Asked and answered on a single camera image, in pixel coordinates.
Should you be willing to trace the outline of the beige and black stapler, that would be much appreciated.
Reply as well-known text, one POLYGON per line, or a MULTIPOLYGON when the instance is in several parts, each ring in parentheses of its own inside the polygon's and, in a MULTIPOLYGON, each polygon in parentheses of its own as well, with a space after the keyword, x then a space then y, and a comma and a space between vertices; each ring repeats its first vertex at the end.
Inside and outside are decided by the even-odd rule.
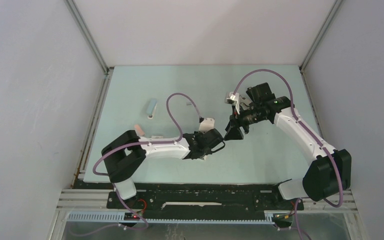
POLYGON ((243 108, 249 108, 252 101, 250 99, 248 99, 247 97, 242 96, 242 95, 240 95, 239 97, 240 97, 240 105, 243 108))

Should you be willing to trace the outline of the light blue stapler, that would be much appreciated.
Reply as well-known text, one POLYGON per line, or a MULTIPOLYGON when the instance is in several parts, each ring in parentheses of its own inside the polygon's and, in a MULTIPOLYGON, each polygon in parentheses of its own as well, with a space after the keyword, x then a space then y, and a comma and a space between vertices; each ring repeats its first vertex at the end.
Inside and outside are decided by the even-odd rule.
POLYGON ((156 112, 156 107, 158 105, 158 100, 155 98, 152 98, 146 108, 146 116, 148 119, 153 119, 155 112, 156 112))

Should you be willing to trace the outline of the pink mini stapler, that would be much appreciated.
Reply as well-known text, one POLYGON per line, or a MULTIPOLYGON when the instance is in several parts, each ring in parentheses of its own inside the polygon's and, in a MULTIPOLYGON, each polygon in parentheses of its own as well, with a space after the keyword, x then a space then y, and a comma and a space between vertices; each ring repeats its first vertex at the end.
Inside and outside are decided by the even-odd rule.
POLYGON ((141 128, 141 126, 139 124, 135 124, 134 125, 134 130, 135 132, 137 133, 138 136, 145 136, 145 132, 143 131, 143 129, 141 128))

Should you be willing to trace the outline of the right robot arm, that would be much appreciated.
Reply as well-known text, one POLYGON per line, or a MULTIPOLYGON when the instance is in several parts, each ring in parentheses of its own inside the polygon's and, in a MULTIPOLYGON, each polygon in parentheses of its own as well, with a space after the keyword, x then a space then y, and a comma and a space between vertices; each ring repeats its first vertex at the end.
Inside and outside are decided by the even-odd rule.
POLYGON ((301 150, 309 168, 302 179, 286 180, 275 185, 271 204, 284 209, 292 199, 324 200, 351 186, 352 156, 322 139, 301 118, 286 96, 276 97, 268 83, 246 90, 248 97, 228 92, 224 102, 232 106, 225 128, 225 141, 243 140, 250 125, 270 121, 289 136, 301 150))

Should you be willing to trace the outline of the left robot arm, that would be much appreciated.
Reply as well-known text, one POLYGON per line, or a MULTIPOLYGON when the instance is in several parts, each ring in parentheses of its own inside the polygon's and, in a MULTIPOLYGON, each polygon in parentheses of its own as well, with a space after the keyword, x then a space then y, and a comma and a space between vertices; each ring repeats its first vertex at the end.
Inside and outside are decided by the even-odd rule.
POLYGON ((217 129, 184 133, 174 138, 146 138, 128 130, 101 150, 98 162, 104 162, 105 175, 119 194, 125 208, 133 208, 138 194, 133 174, 146 159, 204 159, 226 146, 217 129))

